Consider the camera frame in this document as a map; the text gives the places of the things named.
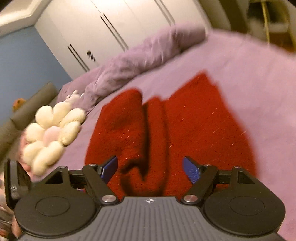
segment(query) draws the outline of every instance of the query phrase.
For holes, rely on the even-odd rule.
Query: blue wall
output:
[[[0,125],[18,98],[29,99],[52,81],[59,90],[71,81],[35,27],[0,38]]]

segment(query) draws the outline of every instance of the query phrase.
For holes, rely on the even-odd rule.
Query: orange toy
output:
[[[13,102],[12,111],[16,112],[26,102],[23,98],[18,98]]]

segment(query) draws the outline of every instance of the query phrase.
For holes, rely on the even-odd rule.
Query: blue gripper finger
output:
[[[116,156],[111,157],[104,164],[100,165],[100,167],[102,168],[102,172],[101,172],[100,177],[107,184],[117,171],[117,168],[118,168],[117,157]]]
[[[193,159],[189,157],[183,158],[183,170],[192,184],[195,184],[201,175],[197,165]]]

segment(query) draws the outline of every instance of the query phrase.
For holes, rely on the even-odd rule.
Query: wardrobe handle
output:
[[[171,26],[172,25],[172,21],[170,20],[170,18],[167,16],[167,14],[163,11],[162,7],[160,6],[160,4],[154,0],[155,4],[157,5],[157,7],[159,8],[159,10],[161,11],[161,13],[163,14],[163,16],[165,17],[165,19],[167,20],[168,24]]]
[[[83,68],[83,70],[85,72],[87,72],[86,68],[82,65],[82,63],[78,60],[78,58],[76,57],[76,55],[73,53],[73,51],[70,49],[70,47],[68,46],[68,50],[70,50],[70,52],[73,54],[74,58],[77,60],[77,62],[80,64],[80,66]]]
[[[165,9],[165,11],[167,12],[167,14],[169,15],[169,18],[170,18],[170,20],[173,22],[173,24],[175,24],[176,22],[175,22],[175,19],[174,19],[174,17],[171,15],[171,13],[170,13],[170,11],[168,10],[168,8],[166,7],[166,5],[163,3],[163,1],[162,0],[158,0],[160,3],[161,3],[161,5],[162,5],[162,7]]]
[[[94,62],[96,62],[96,58],[93,56],[93,54],[91,53],[90,50],[86,52],[86,55],[87,55],[89,58],[91,58],[91,60],[93,60]]]
[[[118,42],[118,44],[120,45],[120,47],[122,48],[122,50],[125,51],[126,49],[124,48],[124,46],[122,45],[122,43],[119,41],[119,39],[116,37],[116,35],[113,33],[113,31],[110,29],[110,27],[105,22],[105,20],[102,18],[102,16],[100,16],[100,18],[104,22],[104,24],[107,26],[107,28],[110,30],[110,32],[112,33],[113,37],[116,39],[116,41]]]
[[[126,49],[128,49],[128,45],[126,44],[126,42],[123,40],[123,38],[120,36],[119,32],[116,30],[116,28],[113,26],[113,24],[109,21],[109,19],[107,18],[107,16],[103,13],[104,17],[107,19],[107,21],[109,22],[109,24],[112,26],[112,28],[114,29],[114,31],[117,33],[118,37],[121,39],[122,43],[124,44],[124,46],[126,47]]]
[[[83,61],[83,59],[80,57],[80,55],[76,52],[76,50],[73,48],[73,46],[70,44],[71,48],[74,50],[74,52],[77,54],[78,58],[81,60],[81,62],[84,64],[85,68],[90,71],[90,68],[86,65],[86,63]]]

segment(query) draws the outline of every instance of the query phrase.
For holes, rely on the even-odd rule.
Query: white pom-pom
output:
[[[38,123],[31,123],[26,128],[25,138],[29,142],[40,141],[43,139],[44,129]]]
[[[32,165],[32,172],[34,175],[42,176],[48,165],[56,163],[61,157],[64,150],[64,146],[58,141],[53,141],[48,147],[44,147],[38,155]]]
[[[24,162],[27,165],[31,166],[33,159],[37,156],[37,154],[43,147],[44,146],[42,141],[35,141],[29,145],[26,145],[22,155],[22,159],[24,160]]]
[[[86,117],[85,111],[81,108],[75,108],[71,110],[61,121],[60,127],[64,127],[66,124],[74,121],[82,123]]]
[[[53,110],[51,106],[45,105],[39,108],[35,114],[36,122],[44,129],[52,126]]]
[[[80,122],[74,121],[66,124],[59,134],[58,141],[67,146],[76,138],[80,130]]]
[[[71,111],[71,104],[68,102],[59,102],[54,106],[52,125],[58,126],[62,119]]]

